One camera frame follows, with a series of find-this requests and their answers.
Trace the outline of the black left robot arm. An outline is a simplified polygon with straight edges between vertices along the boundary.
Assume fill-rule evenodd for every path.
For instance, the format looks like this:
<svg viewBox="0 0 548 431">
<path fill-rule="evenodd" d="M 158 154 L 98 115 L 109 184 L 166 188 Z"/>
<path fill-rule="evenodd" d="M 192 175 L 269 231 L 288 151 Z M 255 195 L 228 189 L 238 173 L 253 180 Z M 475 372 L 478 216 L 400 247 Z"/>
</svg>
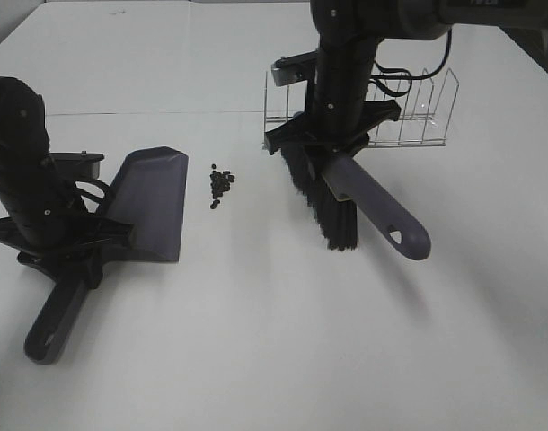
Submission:
<svg viewBox="0 0 548 431">
<path fill-rule="evenodd" d="M 99 180 L 102 154 L 52 153 L 41 95 L 25 82 L 0 76 L 0 243 L 19 259 L 60 280 L 80 270 L 95 289 L 103 252 L 127 246 L 133 227 L 88 210 L 85 200 L 108 206 L 112 187 Z"/>
</svg>

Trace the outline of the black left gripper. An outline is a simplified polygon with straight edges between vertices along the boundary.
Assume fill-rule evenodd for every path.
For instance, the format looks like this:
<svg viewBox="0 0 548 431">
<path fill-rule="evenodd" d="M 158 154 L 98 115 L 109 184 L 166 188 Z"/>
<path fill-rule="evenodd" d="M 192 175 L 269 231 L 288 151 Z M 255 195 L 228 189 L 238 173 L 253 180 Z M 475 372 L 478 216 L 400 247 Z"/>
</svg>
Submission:
<svg viewBox="0 0 548 431">
<path fill-rule="evenodd" d="M 26 223 L 0 218 L 0 243 L 18 251 L 23 264 L 54 272 L 75 264 L 76 279 L 87 290 L 97 289 L 103 279 L 101 246 L 134 240 L 134 225 L 96 215 L 45 215 L 41 222 Z"/>
</svg>

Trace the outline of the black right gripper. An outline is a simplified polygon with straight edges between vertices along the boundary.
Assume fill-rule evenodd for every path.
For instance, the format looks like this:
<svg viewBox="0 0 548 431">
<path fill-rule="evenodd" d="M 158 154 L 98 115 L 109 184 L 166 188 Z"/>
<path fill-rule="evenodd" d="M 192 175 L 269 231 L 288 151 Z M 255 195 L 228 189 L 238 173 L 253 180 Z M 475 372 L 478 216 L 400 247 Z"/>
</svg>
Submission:
<svg viewBox="0 0 548 431">
<path fill-rule="evenodd" d="M 321 146 L 353 153 L 369 143 L 369 132 L 386 121 L 397 121 L 400 105 L 395 100 L 364 101 L 356 118 L 326 112 L 299 113 L 288 122 L 264 133 L 264 147 L 273 155 L 294 146 Z"/>
</svg>

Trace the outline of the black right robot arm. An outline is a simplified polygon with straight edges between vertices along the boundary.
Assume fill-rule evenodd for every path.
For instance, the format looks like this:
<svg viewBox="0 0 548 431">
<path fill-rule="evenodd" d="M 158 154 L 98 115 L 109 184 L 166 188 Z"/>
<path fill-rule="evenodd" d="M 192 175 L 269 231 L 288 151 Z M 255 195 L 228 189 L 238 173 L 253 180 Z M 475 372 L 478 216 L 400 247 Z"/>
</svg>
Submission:
<svg viewBox="0 0 548 431">
<path fill-rule="evenodd" d="M 435 40 L 456 24 L 544 32 L 548 55 L 548 1 L 313 1 L 317 50 L 277 61 L 276 85 L 306 81 L 304 111 L 267 132 L 270 154 L 289 147 L 342 150 L 364 145 L 370 130 L 400 107 L 394 98 L 367 101 L 378 45 L 386 39 Z"/>
</svg>

